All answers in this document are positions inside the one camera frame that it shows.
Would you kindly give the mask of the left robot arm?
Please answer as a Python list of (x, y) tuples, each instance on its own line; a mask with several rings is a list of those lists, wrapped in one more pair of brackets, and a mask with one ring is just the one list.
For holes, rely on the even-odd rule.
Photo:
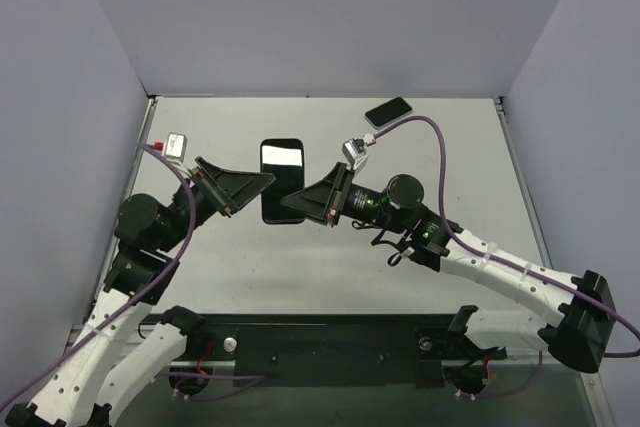
[(113, 426), (128, 405), (172, 360), (192, 359), (206, 344), (202, 316), (169, 309), (148, 337), (119, 355), (162, 297), (194, 231), (215, 214), (230, 217), (275, 180), (269, 173), (237, 172), (202, 158), (178, 176), (169, 205), (138, 193), (120, 206), (117, 254), (93, 310), (49, 380), (28, 403), (7, 408), (8, 426)]

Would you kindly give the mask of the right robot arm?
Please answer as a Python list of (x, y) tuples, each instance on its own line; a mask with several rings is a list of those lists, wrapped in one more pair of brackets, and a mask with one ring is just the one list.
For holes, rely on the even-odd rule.
[(464, 306), (447, 330), (449, 349), (468, 356), (477, 349), (547, 352), (583, 373), (599, 370), (610, 339), (615, 306), (606, 279), (586, 271), (575, 276), (527, 262), (484, 241), (426, 207), (413, 176), (398, 174), (385, 189), (354, 184), (339, 163), (322, 180), (282, 198), (305, 218), (335, 226), (346, 216), (381, 234), (396, 233), (388, 263), (409, 260), (435, 272), (477, 283), (518, 304), (516, 310)]

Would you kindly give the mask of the phone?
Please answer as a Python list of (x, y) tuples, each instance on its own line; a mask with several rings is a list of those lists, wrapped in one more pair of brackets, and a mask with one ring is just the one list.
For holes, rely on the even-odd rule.
[(368, 110), (364, 118), (374, 129), (381, 130), (412, 112), (412, 106), (404, 98), (395, 97)]

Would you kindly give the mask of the black smartphone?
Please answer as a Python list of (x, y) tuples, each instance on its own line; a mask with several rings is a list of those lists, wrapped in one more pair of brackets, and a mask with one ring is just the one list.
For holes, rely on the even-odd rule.
[(305, 186), (304, 146), (297, 138), (265, 139), (260, 145), (262, 173), (275, 180), (261, 194), (261, 218), (268, 225), (296, 225), (304, 221), (298, 211), (281, 204), (283, 197)]

